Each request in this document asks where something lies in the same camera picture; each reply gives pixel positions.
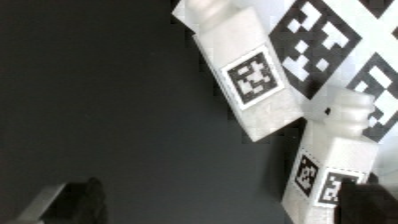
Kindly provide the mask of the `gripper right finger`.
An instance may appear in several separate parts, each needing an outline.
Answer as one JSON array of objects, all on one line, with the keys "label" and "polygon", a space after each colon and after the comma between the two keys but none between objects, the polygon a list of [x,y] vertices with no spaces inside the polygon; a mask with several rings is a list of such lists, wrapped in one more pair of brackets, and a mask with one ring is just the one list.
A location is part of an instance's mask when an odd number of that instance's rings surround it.
[{"label": "gripper right finger", "polygon": [[380,184],[343,180],[334,224],[398,224],[398,199]]}]

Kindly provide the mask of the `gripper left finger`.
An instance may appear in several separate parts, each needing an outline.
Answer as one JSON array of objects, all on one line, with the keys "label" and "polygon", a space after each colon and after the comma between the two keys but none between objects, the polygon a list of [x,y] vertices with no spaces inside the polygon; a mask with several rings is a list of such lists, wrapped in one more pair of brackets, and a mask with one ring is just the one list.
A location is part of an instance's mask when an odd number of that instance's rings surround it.
[{"label": "gripper left finger", "polygon": [[17,216],[23,224],[108,224],[97,178],[46,186]]}]

